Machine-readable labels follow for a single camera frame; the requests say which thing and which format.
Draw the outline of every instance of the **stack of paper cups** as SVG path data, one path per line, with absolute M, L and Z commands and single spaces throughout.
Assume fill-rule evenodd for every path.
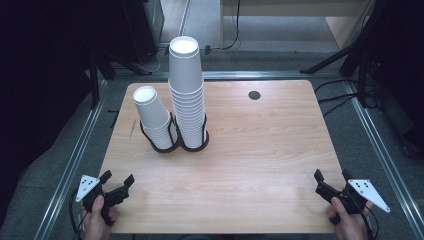
M 206 140 L 205 103 L 198 43 L 191 37 L 174 38 L 169 48 L 169 89 L 177 124 L 188 148 Z
M 177 130 L 156 90 L 150 86 L 140 87 L 133 98 L 143 130 L 152 143 L 162 150 L 172 147 L 178 139 Z

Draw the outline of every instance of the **wooden tabletop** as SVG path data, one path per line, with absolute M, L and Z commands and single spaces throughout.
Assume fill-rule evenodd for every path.
M 99 173 L 113 174 L 105 191 L 135 178 L 113 232 L 334 232 L 313 175 L 319 168 L 339 190 L 345 182 L 310 82 L 205 82 L 208 146 L 166 154 L 139 128 L 132 94 L 146 85 L 173 112 L 167 83 L 128 87 Z

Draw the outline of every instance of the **tall cup stack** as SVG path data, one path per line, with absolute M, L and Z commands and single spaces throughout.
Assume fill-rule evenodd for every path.
M 206 140 L 206 112 L 199 46 L 187 36 L 174 38 L 169 48 L 169 89 L 184 145 L 199 148 Z

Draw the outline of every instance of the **human hand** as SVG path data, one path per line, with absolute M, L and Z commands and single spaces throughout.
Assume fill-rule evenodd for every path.
M 101 216 L 104 205 L 103 196 L 96 197 L 91 208 L 91 213 L 87 213 L 84 218 L 85 240 L 106 240 L 110 236 L 110 227 L 106 225 L 105 220 Z M 118 218 L 118 213 L 114 208 L 109 209 L 109 217 L 112 221 Z
M 336 214 L 340 216 L 340 222 L 336 225 L 336 235 L 339 240 L 364 240 L 365 222 L 360 214 L 348 214 L 346 208 L 343 206 L 340 199 L 333 197 L 331 199 L 332 206 L 328 212 L 328 217 L 335 217 Z M 372 203 L 367 202 L 366 206 L 371 209 Z M 368 209 L 364 209 L 364 213 L 368 215 Z

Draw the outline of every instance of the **round hole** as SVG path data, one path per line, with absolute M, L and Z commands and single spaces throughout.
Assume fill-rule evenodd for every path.
M 251 91 L 249 93 L 249 98 L 252 100 L 258 100 L 259 98 L 261 98 L 261 94 L 258 91 Z

